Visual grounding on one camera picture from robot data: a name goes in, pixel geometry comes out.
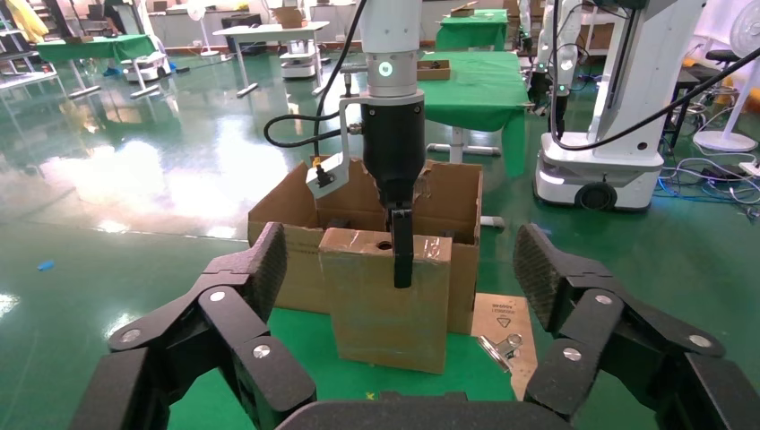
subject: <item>table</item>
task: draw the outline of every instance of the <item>table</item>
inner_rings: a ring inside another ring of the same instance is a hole
[[[436,49],[492,46],[503,51],[506,24],[506,9],[476,9],[472,16],[445,17],[436,36]]]
[[[449,60],[449,81],[420,81],[425,92],[425,117],[453,127],[451,145],[431,143],[428,151],[450,152],[452,163],[462,154],[500,156],[499,148],[468,146],[467,130],[502,132],[502,147],[525,144],[525,108],[530,102],[511,52],[435,52],[425,60]],[[480,224],[502,228],[504,221],[483,217]]]
[[[72,67],[80,89],[69,94],[69,99],[76,99],[85,94],[100,90],[100,86],[98,85],[91,87],[84,85],[84,81],[79,74],[79,70],[76,68],[74,60],[83,58],[114,58],[118,63],[124,60],[132,60],[132,67],[137,71],[140,70],[137,66],[137,58],[147,56],[155,50],[156,48],[153,46],[151,39],[144,34],[122,35],[115,38],[96,37],[92,42],[77,44],[65,43],[63,40],[37,44],[37,51],[43,59],[51,63],[68,61]],[[159,89],[158,85],[146,88],[143,76],[137,73],[137,77],[140,82],[140,90],[131,94],[130,97],[132,99],[151,94]]]
[[[306,27],[300,29],[283,29],[280,24],[265,24],[254,29],[240,25],[225,30],[214,31],[213,35],[232,38],[235,42],[235,48],[238,53],[242,52],[240,50],[240,43],[311,40],[316,56],[316,81],[319,85],[316,90],[312,91],[312,95],[318,96],[324,91],[324,84],[322,82],[322,58],[319,56],[319,47],[316,45],[316,32],[329,24],[328,21],[315,21],[310,22]],[[237,92],[237,97],[240,99],[245,97],[249,92],[255,90],[259,85],[258,83],[248,83],[248,75],[246,73],[246,65],[243,62],[243,56],[238,54],[237,60],[240,64],[240,72],[243,74],[243,85],[245,85],[242,90]]]

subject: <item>cable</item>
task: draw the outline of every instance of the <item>cable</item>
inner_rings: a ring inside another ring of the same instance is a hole
[[[553,21],[553,24],[554,24],[554,25],[552,25],[552,39],[554,40],[554,45],[556,45],[557,44],[557,24],[558,24],[558,21],[559,21],[559,10],[558,10],[558,8],[554,9],[552,21]],[[653,121],[655,121],[656,119],[660,118],[661,116],[664,116],[664,115],[668,114],[673,109],[675,109],[675,108],[677,108],[679,106],[685,105],[686,103],[688,103],[688,101],[690,99],[693,99],[698,94],[700,94],[703,91],[707,90],[708,88],[712,87],[715,83],[721,82],[727,76],[729,76],[732,73],[736,72],[738,69],[744,67],[745,65],[747,65],[750,62],[752,62],[753,60],[755,60],[759,56],[760,56],[760,48],[752,51],[751,54],[749,54],[748,56],[745,56],[744,58],[738,60],[731,67],[728,67],[728,68],[724,69],[722,72],[720,72],[717,75],[713,76],[712,79],[708,80],[707,82],[704,82],[703,84],[701,84],[698,87],[694,88],[693,90],[689,91],[688,94],[685,95],[684,97],[682,97],[681,99],[678,99],[678,100],[670,103],[669,105],[667,105],[662,110],[660,110],[660,111],[658,111],[658,112],[656,112],[656,113],[654,113],[654,114],[646,117],[645,119],[639,121],[637,124],[628,127],[626,130],[623,130],[622,132],[617,133],[617,134],[613,135],[612,137],[609,137],[607,139],[604,139],[604,140],[601,140],[601,141],[598,141],[598,142],[595,142],[595,143],[584,145],[584,146],[568,146],[568,145],[563,144],[559,140],[559,138],[557,137],[557,80],[554,80],[553,85],[552,85],[552,94],[551,94],[551,113],[550,113],[551,117],[549,118],[549,124],[550,124],[550,131],[551,131],[552,141],[554,141],[554,143],[558,147],[562,148],[565,151],[587,151],[587,150],[593,150],[593,149],[599,148],[601,146],[613,143],[614,141],[616,141],[616,140],[618,140],[618,139],[620,139],[622,137],[625,137],[625,136],[627,136],[627,135],[635,132],[636,130],[639,130],[640,128],[642,128],[644,126],[647,126],[648,124],[652,123]],[[557,51],[556,50],[554,50],[553,58],[554,58],[555,74],[557,74]]]
[[[310,143],[318,143],[319,141],[322,141],[324,139],[340,136],[341,130],[332,130],[331,132],[318,134],[314,137],[310,137],[308,139],[304,139],[303,141],[298,141],[298,142],[277,142],[269,135],[269,130],[270,128],[272,128],[273,125],[279,123],[280,121],[286,121],[289,119],[296,119],[296,120],[301,120],[301,121],[329,121],[331,119],[338,117],[339,114],[340,112],[335,112],[334,114],[325,115],[325,116],[310,116],[310,115],[299,115],[299,114],[288,114],[288,115],[278,116],[276,118],[271,119],[263,127],[263,137],[264,139],[266,139],[267,142],[271,143],[272,145],[278,148],[284,148],[284,149],[299,148],[301,146],[306,146]]]
[[[330,88],[333,87],[333,82],[335,82],[335,78],[338,77],[338,73],[341,72],[341,67],[343,67],[343,61],[345,61],[346,56],[349,53],[349,50],[351,48],[351,42],[354,39],[354,34],[356,33],[356,29],[358,27],[358,20],[361,17],[361,13],[364,12],[364,6],[367,5],[367,0],[361,0],[361,3],[357,6],[356,14],[354,15],[354,21],[351,23],[351,28],[349,30],[349,35],[346,37],[346,44],[343,45],[343,50],[341,51],[341,56],[338,58],[338,62],[335,64],[335,68],[332,69],[332,73],[330,74],[330,79],[327,81],[327,85],[325,85],[324,90],[322,92],[322,97],[319,99],[319,105],[316,107],[316,114],[320,116],[322,114],[322,111],[324,110],[324,102],[327,100],[327,93],[330,92]],[[319,134],[319,121],[314,121],[314,136],[317,136]],[[314,155],[317,159],[319,159],[319,142],[315,142],[314,144]]]
[[[324,86],[324,90],[322,91],[322,97],[319,99],[319,105],[316,108],[316,116],[304,116],[304,115],[283,115],[283,116],[277,116],[270,120],[268,123],[266,123],[266,126],[264,127],[264,138],[266,138],[267,142],[271,143],[272,145],[278,147],[278,148],[297,148],[300,146],[308,145],[309,143],[314,144],[314,155],[315,159],[319,159],[319,141],[328,139],[330,137],[340,136],[341,130],[333,130],[329,133],[319,133],[319,123],[322,121],[328,121],[330,119],[334,119],[335,117],[340,115],[340,111],[335,112],[334,114],[330,114],[327,116],[322,115],[322,111],[324,110],[324,101],[327,99],[327,94],[330,92],[330,88],[333,86],[333,82],[335,82],[335,78],[338,76],[338,73],[341,72],[341,67],[343,66],[343,61],[346,59],[346,56],[349,53],[350,47],[351,47],[351,41],[354,39],[354,34],[356,33],[357,27],[358,27],[358,20],[361,16],[361,13],[364,11],[364,6],[367,5],[367,0],[361,0],[361,3],[357,6],[357,11],[354,14],[354,21],[351,23],[351,28],[349,30],[348,36],[346,36],[346,43],[343,45],[343,50],[341,51],[341,56],[338,58],[338,62],[335,64],[335,68],[332,69],[332,73],[330,74],[330,79],[327,81],[327,84]],[[277,142],[275,141],[270,135],[269,135],[269,129],[279,123],[280,121],[286,121],[289,119],[302,119],[307,121],[314,121],[314,137],[311,137],[309,139],[305,139],[303,141],[299,142]]]

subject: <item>white fan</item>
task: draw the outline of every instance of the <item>white fan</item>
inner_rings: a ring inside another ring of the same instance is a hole
[[[203,31],[203,50],[201,50],[201,56],[216,56],[219,51],[213,51],[211,45],[209,45],[209,37],[206,35],[206,26],[203,24],[203,17],[206,14],[206,6],[201,2],[190,0],[187,4],[187,16],[193,21],[201,23],[201,30]]]
[[[731,50],[737,56],[748,56],[752,51],[760,47],[760,0],[750,2],[741,12],[738,13],[737,19],[731,27]],[[699,132],[694,135],[694,142],[703,148],[708,148],[723,152],[747,152],[757,147],[757,142],[752,139],[733,133],[734,126],[747,101],[750,91],[757,78],[760,77],[760,62],[752,63],[752,71],[749,73],[749,79],[742,88],[738,96],[737,104],[731,112],[729,122],[725,130],[714,132]]]

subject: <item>open cardboard box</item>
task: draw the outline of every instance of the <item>open cardboard box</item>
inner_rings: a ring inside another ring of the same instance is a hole
[[[478,2],[469,2],[467,4],[463,4],[462,6],[455,7],[452,9],[451,16],[453,18],[466,18],[468,16],[472,16],[475,14],[475,8],[472,6],[477,3]]]
[[[328,289],[319,263],[324,229],[335,219],[348,228],[384,231],[384,210],[375,179],[360,160],[350,163],[350,181],[318,201],[306,184],[308,167],[299,165],[248,213],[252,245],[267,222],[285,224],[288,274],[276,305],[319,314],[330,313]],[[455,231],[449,281],[448,330],[470,334],[480,251],[481,166],[428,162],[418,181],[421,193],[413,210],[414,234],[442,236]]]

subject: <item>cardboard tray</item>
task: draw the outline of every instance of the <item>cardboard tray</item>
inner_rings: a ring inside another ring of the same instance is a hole
[[[432,68],[433,63],[439,63],[440,68]],[[436,61],[418,61],[417,62],[417,80],[418,81],[448,81],[451,79],[451,62],[449,60]]]

